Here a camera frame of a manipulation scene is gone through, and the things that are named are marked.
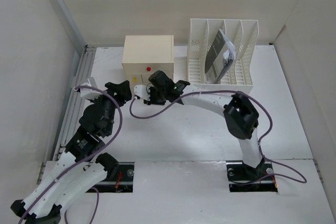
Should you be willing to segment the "cream drawer cabinet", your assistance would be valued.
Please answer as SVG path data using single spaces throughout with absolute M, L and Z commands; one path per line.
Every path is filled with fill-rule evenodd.
M 158 70 L 169 78 L 174 76 L 173 35 L 127 35 L 124 41 L 122 66 L 130 87 L 149 83 Z

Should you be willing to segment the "grey setup guide booklet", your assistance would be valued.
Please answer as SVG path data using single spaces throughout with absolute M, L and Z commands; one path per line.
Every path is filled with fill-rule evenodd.
M 219 29 L 205 58 L 205 83 L 218 84 L 236 59 L 236 48 Z

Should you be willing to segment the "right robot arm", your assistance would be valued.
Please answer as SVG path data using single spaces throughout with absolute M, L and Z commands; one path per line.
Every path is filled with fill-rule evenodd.
M 152 104 L 176 101 L 223 116 L 229 133 L 239 141 L 244 175 L 254 179 L 262 173 L 257 138 L 259 113 L 246 95 L 239 92 L 232 95 L 211 93 L 183 80 L 175 83 L 161 70 L 150 75 L 149 83 L 152 85 L 149 94 Z

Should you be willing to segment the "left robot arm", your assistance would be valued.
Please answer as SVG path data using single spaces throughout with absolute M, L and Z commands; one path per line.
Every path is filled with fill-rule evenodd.
M 74 136 L 66 144 L 57 164 L 49 175 L 25 199 L 11 205 L 20 223 L 59 223 L 68 208 L 87 190 L 117 176 L 119 162 L 103 150 L 102 138 L 113 133 L 114 114 L 130 101 L 128 80 L 106 83 L 105 90 L 96 87 L 94 78 L 74 88 L 91 105 L 85 108 Z

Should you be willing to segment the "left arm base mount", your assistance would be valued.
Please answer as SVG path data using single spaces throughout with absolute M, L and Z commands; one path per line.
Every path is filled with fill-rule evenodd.
M 132 193 L 133 179 L 134 163 L 120 163 L 114 177 L 106 178 L 94 187 L 100 193 Z

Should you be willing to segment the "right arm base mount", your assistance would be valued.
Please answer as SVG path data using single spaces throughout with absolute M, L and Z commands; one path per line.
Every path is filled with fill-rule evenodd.
M 271 162 L 262 160 L 252 168 L 242 161 L 228 161 L 226 168 L 231 193 L 278 192 Z

